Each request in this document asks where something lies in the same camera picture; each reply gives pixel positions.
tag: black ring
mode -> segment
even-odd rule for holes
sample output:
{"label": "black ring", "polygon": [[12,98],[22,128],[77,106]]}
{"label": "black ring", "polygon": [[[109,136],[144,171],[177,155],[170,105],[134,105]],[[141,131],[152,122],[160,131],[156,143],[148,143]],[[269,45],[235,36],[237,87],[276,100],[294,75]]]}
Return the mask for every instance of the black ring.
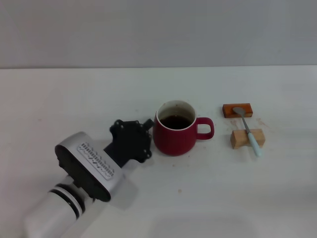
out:
{"label": "black ring", "polygon": [[83,202],[81,197],[74,190],[72,190],[69,186],[67,186],[66,184],[59,183],[55,187],[61,187],[61,188],[65,189],[67,192],[69,192],[76,199],[76,201],[78,202],[79,206],[81,207],[81,210],[83,211],[83,213],[86,211],[85,203]]}
{"label": "black ring", "polygon": [[65,202],[68,203],[68,205],[74,210],[74,213],[76,215],[76,219],[79,218],[79,211],[72,200],[70,200],[64,193],[61,191],[58,191],[56,189],[52,189],[50,192],[55,193],[56,195],[60,196],[62,199],[65,200]]}

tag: white table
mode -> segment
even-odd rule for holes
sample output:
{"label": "white table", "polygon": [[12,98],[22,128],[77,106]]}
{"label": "white table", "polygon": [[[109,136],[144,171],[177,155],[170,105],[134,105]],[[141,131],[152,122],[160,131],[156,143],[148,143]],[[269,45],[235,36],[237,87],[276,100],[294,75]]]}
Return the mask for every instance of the white table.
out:
{"label": "white table", "polygon": [[[22,214],[66,175],[54,154],[64,138],[82,130],[107,145],[116,119],[183,99],[214,121],[214,138],[180,157],[153,146],[64,237],[315,238],[316,89],[317,66],[0,70],[0,236],[18,237]],[[259,159],[231,148],[243,124],[221,112],[244,102],[265,133]]]}

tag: dark liquid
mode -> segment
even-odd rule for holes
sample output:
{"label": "dark liquid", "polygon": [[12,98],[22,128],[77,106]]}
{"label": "dark liquid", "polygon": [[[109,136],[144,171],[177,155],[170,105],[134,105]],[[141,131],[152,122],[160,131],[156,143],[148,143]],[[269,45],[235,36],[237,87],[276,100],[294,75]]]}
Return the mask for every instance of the dark liquid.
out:
{"label": "dark liquid", "polygon": [[170,129],[180,130],[191,125],[192,121],[182,116],[169,116],[161,119],[160,122]]}

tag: wooden block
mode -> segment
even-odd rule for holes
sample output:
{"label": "wooden block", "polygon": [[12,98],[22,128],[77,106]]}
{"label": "wooden block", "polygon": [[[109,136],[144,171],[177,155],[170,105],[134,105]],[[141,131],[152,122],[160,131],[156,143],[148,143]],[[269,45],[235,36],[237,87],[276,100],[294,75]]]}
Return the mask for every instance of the wooden block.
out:
{"label": "wooden block", "polygon": [[225,118],[240,118],[240,115],[233,111],[234,107],[243,108],[246,111],[246,118],[252,117],[253,111],[250,103],[240,103],[240,104],[223,104],[222,111]]}
{"label": "wooden block", "polygon": [[[265,137],[263,134],[262,129],[252,129],[250,130],[253,134],[254,138],[256,139],[259,146],[262,148],[265,142]],[[246,130],[234,130],[231,134],[231,145],[233,149],[238,149],[241,146],[250,146],[248,134]]]}

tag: mug handle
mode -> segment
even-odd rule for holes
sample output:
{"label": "mug handle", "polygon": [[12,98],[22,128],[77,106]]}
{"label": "mug handle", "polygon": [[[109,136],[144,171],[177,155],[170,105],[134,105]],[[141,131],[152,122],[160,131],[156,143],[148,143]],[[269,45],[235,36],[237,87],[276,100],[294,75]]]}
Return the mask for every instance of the mug handle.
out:
{"label": "mug handle", "polygon": [[214,135],[213,121],[210,118],[197,118],[197,125],[206,124],[210,126],[210,132],[208,133],[197,133],[198,140],[209,140]]}

